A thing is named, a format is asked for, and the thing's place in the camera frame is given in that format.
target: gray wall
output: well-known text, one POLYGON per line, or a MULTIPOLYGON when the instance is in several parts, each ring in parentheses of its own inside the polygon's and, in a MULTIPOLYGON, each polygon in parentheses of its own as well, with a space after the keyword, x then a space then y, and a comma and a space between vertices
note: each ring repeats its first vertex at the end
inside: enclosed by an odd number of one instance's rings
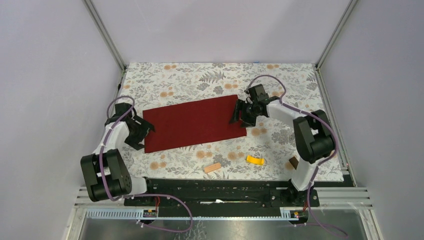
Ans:
POLYGON ((349 0, 93 2, 127 63, 315 63, 349 0))
POLYGON ((322 68, 385 239, 424 239, 424 1, 359 1, 322 68))
POLYGON ((119 69, 82 1, 0 1, 0 239, 58 240, 119 69))

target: floral tablecloth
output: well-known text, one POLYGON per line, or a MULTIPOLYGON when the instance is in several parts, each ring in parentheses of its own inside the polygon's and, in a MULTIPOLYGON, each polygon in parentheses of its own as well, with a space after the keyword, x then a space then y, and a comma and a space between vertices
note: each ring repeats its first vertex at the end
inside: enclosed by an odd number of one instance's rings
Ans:
MULTIPOLYGON (((286 85, 284 100, 289 104, 309 111, 323 109, 311 64, 131 63, 121 95, 132 96, 141 115, 147 109, 227 95, 246 99, 243 91, 255 76, 262 74, 276 76, 286 85)), ((272 96, 283 93, 272 78, 263 77, 257 83, 263 84, 272 96)), ((299 159, 293 129, 264 116, 257 119, 256 127, 247 128, 246 137, 153 153, 126 145, 121 154, 135 177, 174 179, 287 181, 294 172, 289 159, 299 159), (246 163, 247 155, 264 158, 264 165, 246 163), (203 168, 214 163, 221 163, 221 169, 204 173, 203 168)), ((323 164, 317 180, 342 181, 339 161, 334 158, 323 164)))

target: wooden block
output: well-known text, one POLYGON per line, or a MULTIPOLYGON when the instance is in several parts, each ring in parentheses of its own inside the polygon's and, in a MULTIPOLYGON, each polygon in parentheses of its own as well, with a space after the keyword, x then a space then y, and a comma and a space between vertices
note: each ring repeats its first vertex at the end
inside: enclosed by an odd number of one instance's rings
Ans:
POLYGON ((294 169, 298 168, 299 161, 295 156, 290 158, 288 161, 291 163, 294 169))
POLYGON ((221 168, 221 163, 217 162, 217 163, 212 164, 210 166, 206 166, 204 168, 204 173, 207 174, 207 173, 213 172, 215 170, 218 170, 220 168, 221 168))

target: yellow sponge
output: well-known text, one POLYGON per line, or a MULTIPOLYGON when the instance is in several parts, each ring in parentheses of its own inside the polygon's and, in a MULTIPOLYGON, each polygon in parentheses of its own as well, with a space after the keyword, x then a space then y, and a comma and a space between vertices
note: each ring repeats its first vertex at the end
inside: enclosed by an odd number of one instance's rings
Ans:
POLYGON ((247 155, 246 162, 251 164, 257 164, 257 165, 264 165, 264 159, 263 158, 255 158, 251 155, 247 155))

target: red cloth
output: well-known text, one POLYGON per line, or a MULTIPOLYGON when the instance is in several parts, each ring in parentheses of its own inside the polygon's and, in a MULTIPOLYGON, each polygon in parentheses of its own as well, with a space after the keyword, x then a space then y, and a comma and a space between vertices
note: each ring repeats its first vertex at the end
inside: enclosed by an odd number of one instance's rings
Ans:
POLYGON ((241 121, 229 124, 237 95, 222 96, 143 111, 153 124, 144 139, 145 153, 246 136, 241 121))

